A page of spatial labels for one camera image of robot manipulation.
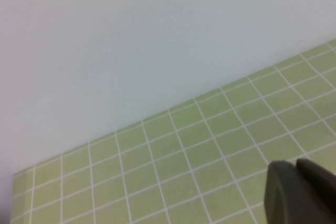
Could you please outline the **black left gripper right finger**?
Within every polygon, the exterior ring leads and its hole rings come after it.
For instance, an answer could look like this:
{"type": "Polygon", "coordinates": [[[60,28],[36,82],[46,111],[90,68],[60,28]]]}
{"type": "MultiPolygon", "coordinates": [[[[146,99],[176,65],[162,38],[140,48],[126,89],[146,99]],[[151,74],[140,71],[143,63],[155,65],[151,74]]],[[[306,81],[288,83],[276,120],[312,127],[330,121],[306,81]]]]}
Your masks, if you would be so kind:
{"type": "Polygon", "coordinates": [[[311,191],[313,201],[335,223],[335,174],[304,158],[297,159],[296,169],[311,191]]]}

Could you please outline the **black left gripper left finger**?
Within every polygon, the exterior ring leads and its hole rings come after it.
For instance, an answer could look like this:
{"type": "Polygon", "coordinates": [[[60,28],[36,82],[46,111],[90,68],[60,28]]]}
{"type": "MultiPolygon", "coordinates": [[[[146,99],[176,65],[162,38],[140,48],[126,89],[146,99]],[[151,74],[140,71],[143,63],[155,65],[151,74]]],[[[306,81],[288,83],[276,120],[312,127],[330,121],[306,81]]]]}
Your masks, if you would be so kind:
{"type": "Polygon", "coordinates": [[[303,177],[290,162],[268,165],[264,208],[268,223],[319,222],[319,211],[303,177]]]}

